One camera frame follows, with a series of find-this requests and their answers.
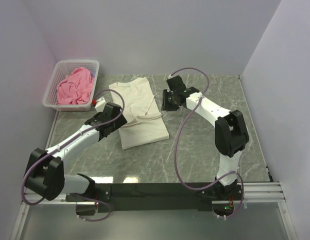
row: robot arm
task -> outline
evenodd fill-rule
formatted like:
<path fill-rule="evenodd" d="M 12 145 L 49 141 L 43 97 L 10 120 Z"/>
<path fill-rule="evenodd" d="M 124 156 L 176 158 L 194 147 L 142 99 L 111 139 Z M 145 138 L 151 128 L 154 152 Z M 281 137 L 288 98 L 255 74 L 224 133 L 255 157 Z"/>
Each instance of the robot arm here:
<path fill-rule="evenodd" d="M 95 182 L 83 174 L 64 175 L 64 170 L 70 161 L 82 153 L 87 147 L 106 138 L 110 133 L 116 131 L 127 123 L 125 117 L 121 115 L 116 121 L 99 126 L 86 131 L 87 129 L 100 125 L 114 119 L 122 111 L 122 108 L 114 103 L 106 101 L 103 104 L 102 111 L 98 112 L 92 118 L 87 120 L 84 125 L 61 143 L 46 150 L 35 149 L 27 164 L 26 171 L 39 159 L 49 154 L 55 149 L 60 149 L 64 143 L 68 142 L 74 136 L 81 136 L 72 141 L 67 147 L 60 149 L 57 153 L 48 157 L 39 164 L 29 175 L 25 186 L 47 200 L 55 199 L 59 194 L 77 193 L 84 196 L 95 196 Z"/>
<path fill-rule="evenodd" d="M 215 145 L 220 152 L 217 178 L 231 171 L 237 171 L 241 153 L 249 141 L 242 113 L 217 105 L 194 87 L 186 88 L 180 76 L 168 79 L 167 84 L 169 90 L 163 91 L 162 110 L 176 111 L 180 106 L 193 110 L 203 97 L 195 112 L 215 127 Z M 237 176 L 231 174 L 221 179 L 220 183 L 226 187 L 236 180 Z"/>

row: gray marble surface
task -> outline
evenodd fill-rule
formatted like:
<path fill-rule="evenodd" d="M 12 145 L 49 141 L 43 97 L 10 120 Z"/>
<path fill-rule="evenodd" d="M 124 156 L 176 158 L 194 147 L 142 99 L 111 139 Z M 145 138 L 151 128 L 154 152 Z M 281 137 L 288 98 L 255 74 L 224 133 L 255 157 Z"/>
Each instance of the gray marble surface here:
<path fill-rule="evenodd" d="M 115 82 L 130 82 L 147 77 L 158 108 L 162 106 L 162 91 L 167 88 L 168 75 L 106 75 L 97 79 L 95 93 Z M 201 75 L 181 75 L 186 86 L 201 91 L 206 79 Z M 245 182 L 269 182 L 268 169 L 260 148 L 248 105 L 238 75 L 211 75 L 207 98 L 223 108 L 240 110 L 245 118 L 250 141 L 239 160 L 239 173 Z M 105 94 L 111 101 L 110 93 Z M 77 131 L 96 111 L 59 112 L 49 143 L 54 146 Z M 174 170 L 174 138 L 188 109 L 163 112 L 162 118 L 169 139 L 122 150 L 118 131 L 87 148 L 66 167 L 66 174 L 82 173 L 101 183 L 174 183 L 178 179 Z M 178 169 L 186 182 L 211 182 L 219 168 L 219 152 L 214 144 L 214 128 L 202 117 L 194 114 L 180 136 Z"/>

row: white plastic basket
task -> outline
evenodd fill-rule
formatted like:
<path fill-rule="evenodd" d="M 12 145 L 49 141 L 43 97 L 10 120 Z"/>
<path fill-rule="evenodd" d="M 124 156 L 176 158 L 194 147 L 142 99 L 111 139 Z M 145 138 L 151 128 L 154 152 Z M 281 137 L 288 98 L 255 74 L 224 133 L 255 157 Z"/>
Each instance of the white plastic basket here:
<path fill-rule="evenodd" d="M 57 105 L 57 86 L 64 80 L 66 75 L 70 75 L 74 69 L 84 67 L 95 74 L 94 85 L 91 91 L 89 102 L 86 104 L 63 104 Z M 97 76 L 99 74 L 100 63 L 95 60 L 63 60 L 56 63 L 46 88 L 43 105 L 56 109 L 57 111 L 89 111 L 94 96 Z"/>

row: purple cable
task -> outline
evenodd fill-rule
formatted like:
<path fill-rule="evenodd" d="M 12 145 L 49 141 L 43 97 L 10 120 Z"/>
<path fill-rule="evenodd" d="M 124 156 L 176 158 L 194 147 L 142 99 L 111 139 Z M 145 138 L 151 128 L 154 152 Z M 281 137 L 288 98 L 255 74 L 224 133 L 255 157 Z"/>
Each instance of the purple cable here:
<path fill-rule="evenodd" d="M 177 167 L 177 153 L 178 153 L 178 144 L 179 144 L 179 140 L 180 140 L 180 136 L 181 136 L 181 133 L 182 133 L 182 130 L 183 130 L 183 127 L 184 125 L 186 124 L 186 122 L 190 119 L 190 117 L 193 115 L 193 113 L 195 113 L 196 109 L 201 105 L 202 103 L 202 100 L 203 100 L 203 96 L 204 94 L 207 92 L 207 90 L 209 89 L 209 86 L 210 86 L 210 79 L 209 77 L 201 70 L 195 68 L 195 67 L 183 67 L 175 72 L 173 72 L 171 74 L 171 76 L 173 76 L 174 74 L 182 71 L 182 70 L 195 70 L 195 71 L 198 71 L 200 72 L 201 74 L 203 74 L 205 76 L 205 78 L 207 79 L 207 85 L 202 93 L 202 97 L 199 99 L 198 101 L 198 104 L 195 106 L 195 108 L 190 111 L 190 113 L 187 115 L 187 117 L 182 121 L 182 123 L 180 124 L 179 128 L 178 128 L 178 131 L 177 131 L 177 134 L 176 134 L 176 138 L 175 138 L 175 145 L 174 145 L 174 168 L 175 168 L 175 172 L 176 172 L 176 175 L 177 175 L 177 178 L 178 180 L 180 181 L 180 183 L 187 189 L 189 190 L 193 190 L 193 191 L 202 191 L 202 190 L 205 190 L 205 189 L 208 189 L 210 188 L 211 186 L 213 186 L 214 184 L 218 183 L 221 179 L 225 178 L 226 176 L 228 175 L 231 175 L 231 174 L 237 174 L 240 178 L 240 181 L 241 181 L 241 199 L 240 199 L 240 202 L 239 202 L 239 205 L 238 207 L 234 210 L 234 212 L 232 214 L 230 214 L 229 216 L 227 216 L 226 218 L 229 218 L 231 216 L 233 216 L 233 214 L 235 214 L 238 209 L 242 206 L 242 203 L 243 203 L 243 200 L 244 200 L 244 183 L 243 183 L 243 179 L 242 177 L 240 176 L 239 173 L 237 173 L 236 171 L 230 171 L 228 173 L 225 173 L 224 175 L 222 175 L 221 177 L 217 178 L 215 181 L 213 181 L 212 183 L 206 185 L 206 186 L 203 186 L 203 187 L 191 187 L 191 186 L 188 186 L 184 181 L 183 179 L 181 178 L 181 175 L 179 173 L 179 170 L 178 170 L 178 167 Z"/>
<path fill-rule="evenodd" d="M 81 133 L 78 133 L 76 134 L 74 137 L 72 137 L 70 140 L 68 140 L 67 142 L 65 142 L 64 144 L 62 144 L 60 146 L 60 149 L 63 149 L 65 148 L 66 146 L 68 146 L 69 144 L 71 144 L 73 141 L 75 141 L 77 138 L 79 138 L 81 135 L 89 132 L 90 130 L 93 130 L 95 128 L 98 128 L 98 127 L 101 127 L 101 126 L 104 126 L 104 125 L 107 125 L 107 124 L 110 124 L 114 121 L 116 121 L 122 114 L 123 114 L 123 111 L 124 111 L 124 108 L 125 108 L 125 102 L 124 102 L 124 99 L 123 97 L 115 90 L 112 90 L 112 89 L 104 89 L 100 92 L 98 92 L 94 98 L 96 98 L 97 95 L 103 93 L 103 92 L 107 92 L 107 91 L 110 91 L 110 92 L 114 92 L 116 93 L 121 101 L 122 101 L 122 111 L 115 117 L 113 118 L 112 120 L 109 120 L 109 121 L 106 121 L 106 122 L 103 122 L 101 124 L 98 124 L 96 126 L 92 126 L 92 127 L 89 127 L 87 129 L 85 129 L 84 131 L 82 131 Z M 47 155 L 45 155 L 44 157 L 40 158 L 37 162 L 35 162 L 28 170 L 27 172 L 25 173 L 24 175 L 24 178 L 23 178 L 23 182 L 22 182 L 22 185 L 21 185 L 21 188 L 20 188 L 20 193 L 21 193 L 21 199 L 27 204 L 27 205 L 30 205 L 30 206 L 34 206 L 34 205 L 37 205 L 39 204 L 41 201 L 44 200 L 44 198 L 41 198 L 40 200 L 36 201 L 36 202 L 30 202 L 26 199 L 25 197 L 25 184 L 26 184 L 26 181 L 27 179 L 29 178 L 31 172 L 36 168 L 36 166 L 38 166 L 41 162 L 43 162 L 45 159 L 49 158 L 50 156 L 54 155 L 55 153 L 57 153 L 59 150 L 58 149 L 55 149 L 53 151 L 51 151 L 50 153 L 48 153 Z M 109 212 L 108 214 L 103 217 L 103 218 L 100 218 L 100 219 L 94 219 L 94 220 L 91 220 L 90 222 L 96 222 L 96 221 L 100 221 L 100 220 L 104 220 L 105 218 L 107 218 L 110 214 L 111 214 L 111 207 L 106 203 L 106 202 L 103 202 L 103 201 L 99 201 L 99 200 L 96 200 L 96 199 L 91 199 L 91 198 L 87 198 L 87 197 L 81 197 L 85 200 L 88 200 L 88 201 L 92 201 L 92 202 L 98 202 L 98 203 L 101 203 L 103 205 L 106 205 L 108 208 L 109 208 Z"/>

